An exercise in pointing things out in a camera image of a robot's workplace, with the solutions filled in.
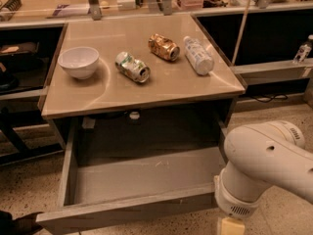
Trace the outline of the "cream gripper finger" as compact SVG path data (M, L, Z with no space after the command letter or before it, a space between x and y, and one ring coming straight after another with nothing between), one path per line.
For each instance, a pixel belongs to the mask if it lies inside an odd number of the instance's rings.
M245 224L240 219L232 217L218 219L217 235L245 235L245 230Z

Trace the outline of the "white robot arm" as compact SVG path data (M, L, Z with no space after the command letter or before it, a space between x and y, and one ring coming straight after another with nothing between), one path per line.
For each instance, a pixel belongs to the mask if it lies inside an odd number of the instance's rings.
M244 235L244 220L272 186L313 203L313 154L296 125L276 120L236 127L226 135L224 151L228 162L214 177L214 197L225 213L217 235Z

